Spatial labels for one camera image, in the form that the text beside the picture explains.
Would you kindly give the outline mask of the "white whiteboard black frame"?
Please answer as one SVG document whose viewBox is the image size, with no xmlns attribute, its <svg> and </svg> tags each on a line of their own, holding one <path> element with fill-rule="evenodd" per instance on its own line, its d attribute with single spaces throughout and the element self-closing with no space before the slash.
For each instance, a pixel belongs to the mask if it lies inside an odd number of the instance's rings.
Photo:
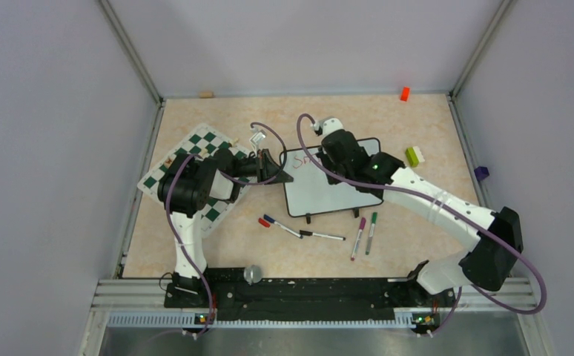
<svg viewBox="0 0 574 356">
<path fill-rule="evenodd" d="M 285 163 L 284 172 L 293 178 L 284 184 L 287 212 L 290 217 L 305 217 L 354 210 L 380 205 L 383 199 L 370 193 L 362 193 L 340 182 L 332 185 L 327 176 L 300 148 L 280 155 Z"/>
</svg>

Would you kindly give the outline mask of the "red marker cap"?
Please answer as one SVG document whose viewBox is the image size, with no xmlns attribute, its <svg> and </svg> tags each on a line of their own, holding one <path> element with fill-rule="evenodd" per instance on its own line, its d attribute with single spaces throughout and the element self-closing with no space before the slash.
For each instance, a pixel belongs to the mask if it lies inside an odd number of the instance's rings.
<svg viewBox="0 0 574 356">
<path fill-rule="evenodd" d="M 263 218 L 259 218 L 258 219 L 258 223 L 266 228 L 269 228 L 271 226 L 271 223 L 269 223 L 268 221 L 264 220 Z"/>
</svg>

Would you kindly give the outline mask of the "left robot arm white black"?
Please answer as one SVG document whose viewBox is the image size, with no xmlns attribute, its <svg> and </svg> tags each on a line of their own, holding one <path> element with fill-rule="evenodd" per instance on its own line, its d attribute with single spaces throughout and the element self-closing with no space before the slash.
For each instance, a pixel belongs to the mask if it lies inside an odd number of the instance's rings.
<svg viewBox="0 0 574 356">
<path fill-rule="evenodd" d="M 256 178 L 255 185 L 294 181 L 267 149 L 237 157 L 228 148 L 219 148 L 204 159 L 180 154 L 159 181 L 157 198 L 163 203 L 177 247 L 168 293 L 182 292 L 192 306 L 206 304 L 211 294 L 204 277 L 207 262 L 202 247 L 202 210 L 211 199 L 235 203 L 248 184 L 241 180 L 243 177 Z"/>
</svg>

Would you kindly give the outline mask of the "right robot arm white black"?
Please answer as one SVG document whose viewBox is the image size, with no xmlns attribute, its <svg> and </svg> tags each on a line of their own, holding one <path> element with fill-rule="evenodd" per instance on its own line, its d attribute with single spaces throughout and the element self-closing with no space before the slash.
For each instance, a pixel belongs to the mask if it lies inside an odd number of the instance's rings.
<svg viewBox="0 0 574 356">
<path fill-rule="evenodd" d="M 380 193 L 385 202 L 408 208 L 452 235 L 464 248 L 448 257 L 422 262 L 409 274 L 409 299 L 426 306 L 437 294 L 460 286 L 475 285 L 498 291 L 507 279 L 516 258 L 501 244 L 502 239 L 517 252 L 522 251 L 520 218 L 508 207 L 500 211 L 462 200 L 427 182 L 404 162 L 384 152 L 368 154 L 353 133 L 342 128 L 320 128 L 321 148 L 317 155 L 329 170 L 329 182 L 343 177 L 354 181 L 363 193 Z"/>
</svg>

